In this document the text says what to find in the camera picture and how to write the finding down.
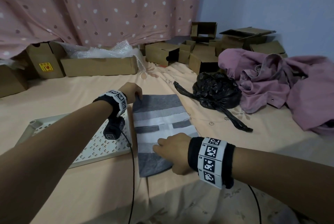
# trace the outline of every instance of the grey towel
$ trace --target grey towel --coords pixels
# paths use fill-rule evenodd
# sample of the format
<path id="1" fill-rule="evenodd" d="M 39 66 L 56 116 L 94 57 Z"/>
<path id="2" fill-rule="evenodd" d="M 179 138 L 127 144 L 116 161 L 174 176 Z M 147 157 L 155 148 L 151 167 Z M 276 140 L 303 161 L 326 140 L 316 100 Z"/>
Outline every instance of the grey towel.
<path id="1" fill-rule="evenodd" d="M 138 143 L 140 177 L 165 171 L 172 163 L 153 152 L 159 138 L 177 133 L 197 137 L 190 117 L 177 95 L 144 95 L 143 100 L 133 104 L 133 118 Z"/>

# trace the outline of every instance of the blue wall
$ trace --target blue wall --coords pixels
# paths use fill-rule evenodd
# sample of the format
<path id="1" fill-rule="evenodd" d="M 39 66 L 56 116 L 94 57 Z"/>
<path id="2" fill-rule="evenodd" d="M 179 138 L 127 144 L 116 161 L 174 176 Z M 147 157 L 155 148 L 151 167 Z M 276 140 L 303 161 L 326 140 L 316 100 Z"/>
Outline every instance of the blue wall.
<path id="1" fill-rule="evenodd" d="M 218 32 L 248 26 L 276 30 L 275 39 L 289 56 L 334 60 L 334 0 L 200 0 L 197 20 L 218 22 Z"/>

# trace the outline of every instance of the pink curtain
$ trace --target pink curtain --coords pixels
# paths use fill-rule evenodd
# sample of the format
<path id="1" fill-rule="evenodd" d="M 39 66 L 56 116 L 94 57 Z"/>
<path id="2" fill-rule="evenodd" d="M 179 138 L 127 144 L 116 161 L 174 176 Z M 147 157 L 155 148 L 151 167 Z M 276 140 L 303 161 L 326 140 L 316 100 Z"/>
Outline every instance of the pink curtain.
<path id="1" fill-rule="evenodd" d="M 189 35 L 198 0 L 0 0 L 0 58 L 61 38 L 84 46 Z"/>

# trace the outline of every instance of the bed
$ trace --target bed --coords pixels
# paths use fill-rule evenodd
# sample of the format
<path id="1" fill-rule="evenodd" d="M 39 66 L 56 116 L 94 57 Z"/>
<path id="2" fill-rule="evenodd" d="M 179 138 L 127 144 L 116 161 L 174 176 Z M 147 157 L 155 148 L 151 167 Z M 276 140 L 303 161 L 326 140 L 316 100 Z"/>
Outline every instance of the bed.
<path id="1" fill-rule="evenodd" d="M 25 92 L 0 99 L 0 154 L 14 147 L 29 121 L 69 113 L 92 102 L 99 94 L 135 82 L 144 94 L 178 94 L 201 136 L 222 138 L 236 146 L 286 154 L 334 165 L 330 139 L 304 132 L 292 120 L 289 109 L 271 106 L 255 114 L 240 107 L 231 112 L 254 129 L 237 130 L 228 118 L 205 109 L 173 86 L 176 80 L 188 91 L 197 75 L 186 65 L 162 68 L 151 63 L 148 74 L 92 76 L 34 81 Z M 135 205 L 131 223 L 258 223 L 257 205 L 246 184 L 235 181 L 219 190 L 198 180 L 196 173 L 179 176 L 171 170 L 148 178 L 136 171 Z M 284 205 L 254 189 L 263 223 L 270 223 Z M 127 223 L 132 199 L 130 154 L 66 171 L 32 223 Z"/>

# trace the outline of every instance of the black plastic bag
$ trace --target black plastic bag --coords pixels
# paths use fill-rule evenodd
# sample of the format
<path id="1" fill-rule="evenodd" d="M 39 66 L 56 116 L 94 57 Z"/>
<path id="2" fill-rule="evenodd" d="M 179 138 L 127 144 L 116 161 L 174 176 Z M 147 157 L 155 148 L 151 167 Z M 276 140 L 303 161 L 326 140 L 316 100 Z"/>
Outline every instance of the black plastic bag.
<path id="1" fill-rule="evenodd" d="M 204 108 L 223 112 L 237 129 L 245 132 L 253 131 L 228 110 L 239 105 L 241 90 L 236 81 L 226 74 L 200 73 L 197 76 L 197 82 L 192 87 L 193 94 L 186 91 L 177 82 L 174 82 L 174 86 L 180 94 L 199 101 Z"/>

